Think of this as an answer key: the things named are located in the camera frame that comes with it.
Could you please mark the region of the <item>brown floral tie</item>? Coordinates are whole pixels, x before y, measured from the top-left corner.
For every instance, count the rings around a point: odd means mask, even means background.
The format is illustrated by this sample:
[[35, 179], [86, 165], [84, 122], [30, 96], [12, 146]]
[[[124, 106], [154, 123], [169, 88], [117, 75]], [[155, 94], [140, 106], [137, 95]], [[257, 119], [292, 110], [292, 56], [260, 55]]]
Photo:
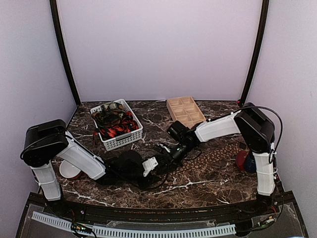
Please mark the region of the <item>brown floral tie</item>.
[[194, 151], [190, 152], [182, 161], [183, 166], [172, 170], [171, 174], [176, 175], [204, 167], [211, 168], [214, 164], [222, 160], [231, 159], [246, 148], [247, 146], [244, 142], [229, 143], [220, 148], [212, 149], [209, 152], [203, 150], [202, 147], [195, 148]]

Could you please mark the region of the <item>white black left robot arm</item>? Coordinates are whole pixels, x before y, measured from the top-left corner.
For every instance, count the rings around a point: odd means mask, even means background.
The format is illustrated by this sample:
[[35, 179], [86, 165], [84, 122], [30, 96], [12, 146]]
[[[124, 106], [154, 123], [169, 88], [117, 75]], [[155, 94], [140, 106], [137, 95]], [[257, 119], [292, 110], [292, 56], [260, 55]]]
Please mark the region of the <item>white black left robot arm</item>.
[[158, 178], [151, 174], [159, 166], [157, 157], [143, 159], [138, 152], [128, 150], [104, 161], [80, 144], [61, 119], [28, 128], [20, 158], [31, 168], [47, 206], [58, 216], [66, 216], [70, 206], [64, 201], [56, 177], [52, 163], [55, 158], [69, 163], [102, 186], [125, 181], [139, 189], [157, 188]]

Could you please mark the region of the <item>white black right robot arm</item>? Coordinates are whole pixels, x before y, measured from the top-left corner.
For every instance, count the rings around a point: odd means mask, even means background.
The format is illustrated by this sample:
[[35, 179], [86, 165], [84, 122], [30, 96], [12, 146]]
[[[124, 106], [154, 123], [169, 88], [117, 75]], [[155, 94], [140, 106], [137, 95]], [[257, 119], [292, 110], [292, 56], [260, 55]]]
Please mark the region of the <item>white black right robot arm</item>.
[[173, 165], [180, 166], [187, 154], [203, 142], [240, 134], [250, 150], [249, 157], [256, 164], [258, 186], [253, 211], [257, 215], [265, 214], [272, 207], [276, 171], [274, 160], [280, 140], [275, 139], [274, 123], [263, 110], [265, 107], [249, 102], [230, 114], [199, 122], [192, 128], [178, 120], [173, 122], [167, 133], [178, 143], [170, 151], [162, 151], [156, 155], [157, 172], [167, 173]]

